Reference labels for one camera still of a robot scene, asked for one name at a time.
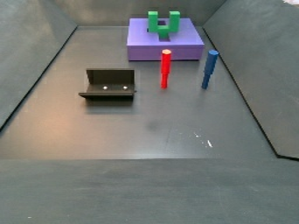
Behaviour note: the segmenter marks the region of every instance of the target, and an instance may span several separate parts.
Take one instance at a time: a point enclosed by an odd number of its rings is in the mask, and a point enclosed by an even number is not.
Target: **blue cylinder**
[[[217,61],[217,57],[219,57],[219,52],[215,50],[209,50],[208,58],[205,61],[205,67],[204,67],[204,75],[212,74],[213,68],[216,65],[216,61]]]
[[[211,80],[211,76],[208,74],[204,74],[203,81],[201,81],[201,84],[200,84],[200,87],[203,89],[207,89],[207,87],[209,85],[209,80]]]

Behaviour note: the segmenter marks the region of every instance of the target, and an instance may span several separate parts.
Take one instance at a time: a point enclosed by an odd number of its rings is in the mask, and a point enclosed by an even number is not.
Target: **red peg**
[[[172,51],[171,50],[163,50],[161,88],[167,88],[168,74],[171,72],[171,58],[172,58]]]

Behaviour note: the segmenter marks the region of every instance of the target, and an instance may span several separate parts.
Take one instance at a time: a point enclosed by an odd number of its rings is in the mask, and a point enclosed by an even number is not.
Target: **purple platform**
[[[168,24],[168,18],[160,18]],[[163,49],[172,51],[172,60],[199,60],[204,44],[188,18],[181,18],[179,32],[169,33],[169,41],[160,41],[157,33],[147,32],[147,18],[131,18],[127,35],[128,60],[160,60]]]

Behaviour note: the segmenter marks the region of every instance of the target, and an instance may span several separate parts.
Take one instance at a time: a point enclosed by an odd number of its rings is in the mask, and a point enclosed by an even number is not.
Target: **gray floor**
[[[5,224],[295,224],[299,166],[228,159],[0,163]]]
[[[159,63],[127,64],[125,33],[77,30],[1,132],[1,223],[295,224],[297,162],[275,158],[221,63],[203,92],[201,64],[175,62],[161,91]],[[77,96],[101,66],[135,67],[131,107]]]
[[[211,43],[199,29],[205,49]],[[125,27],[80,27],[0,136],[1,158],[273,158],[221,61],[127,62]],[[132,105],[87,103],[87,68],[132,67]]]

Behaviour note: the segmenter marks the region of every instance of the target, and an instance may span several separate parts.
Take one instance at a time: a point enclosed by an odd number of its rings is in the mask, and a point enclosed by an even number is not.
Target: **green block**
[[[177,32],[180,27],[180,12],[169,11],[169,24],[157,25],[157,11],[148,11],[148,31],[157,32],[161,39],[167,39],[169,32]]]
[[[148,11],[148,31],[157,32],[157,11]]]

